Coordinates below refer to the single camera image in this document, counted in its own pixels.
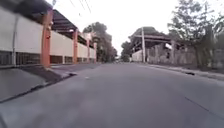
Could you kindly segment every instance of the overcast sky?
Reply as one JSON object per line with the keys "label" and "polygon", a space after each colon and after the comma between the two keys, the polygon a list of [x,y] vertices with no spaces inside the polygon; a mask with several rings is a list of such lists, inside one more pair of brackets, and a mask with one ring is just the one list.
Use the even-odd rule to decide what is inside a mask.
{"label": "overcast sky", "polygon": [[93,22],[104,23],[120,55],[121,44],[139,27],[153,26],[167,33],[167,23],[177,4],[178,0],[57,0],[55,8],[80,31]]}

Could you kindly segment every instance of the window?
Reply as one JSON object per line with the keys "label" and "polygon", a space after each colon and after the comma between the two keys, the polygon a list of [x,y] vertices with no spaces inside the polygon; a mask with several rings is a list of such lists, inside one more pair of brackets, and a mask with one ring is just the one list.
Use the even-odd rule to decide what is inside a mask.
{"label": "window", "polygon": [[40,54],[17,52],[16,64],[17,65],[40,64]]}

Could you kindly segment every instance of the asphalt road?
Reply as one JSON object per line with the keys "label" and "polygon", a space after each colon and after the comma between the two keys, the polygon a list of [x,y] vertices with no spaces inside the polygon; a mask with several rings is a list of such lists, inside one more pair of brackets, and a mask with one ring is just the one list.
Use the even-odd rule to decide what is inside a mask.
{"label": "asphalt road", "polygon": [[0,105],[8,128],[223,128],[224,83],[105,64]]}

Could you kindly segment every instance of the utility pole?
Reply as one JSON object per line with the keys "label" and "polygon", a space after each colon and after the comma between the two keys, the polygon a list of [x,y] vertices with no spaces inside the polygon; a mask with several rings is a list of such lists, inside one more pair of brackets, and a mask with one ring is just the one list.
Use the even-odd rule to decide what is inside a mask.
{"label": "utility pole", "polygon": [[145,35],[143,27],[142,27],[142,62],[145,63]]}

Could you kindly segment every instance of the concrete wall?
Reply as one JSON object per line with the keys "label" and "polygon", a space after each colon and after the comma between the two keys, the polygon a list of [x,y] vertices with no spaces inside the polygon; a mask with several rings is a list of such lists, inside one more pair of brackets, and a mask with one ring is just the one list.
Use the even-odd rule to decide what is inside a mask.
{"label": "concrete wall", "polygon": [[0,50],[12,51],[15,15],[0,8]]}
{"label": "concrete wall", "polygon": [[92,48],[90,48],[89,50],[90,50],[90,58],[95,59],[95,58],[96,58],[96,57],[95,57],[95,50],[92,49]]}
{"label": "concrete wall", "polygon": [[54,31],[51,32],[50,55],[73,57],[73,50],[73,40]]}
{"label": "concrete wall", "polygon": [[142,50],[139,50],[132,54],[132,61],[142,62]]}
{"label": "concrete wall", "polygon": [[16,52],[40,54],[42,29],[40,24],[20,16],[15,39]]}
{"label": "concrete wall", "polygon": [[81,43],[78,43],[78,57],[87,58],[87,56],[88,56],[87,47]]}

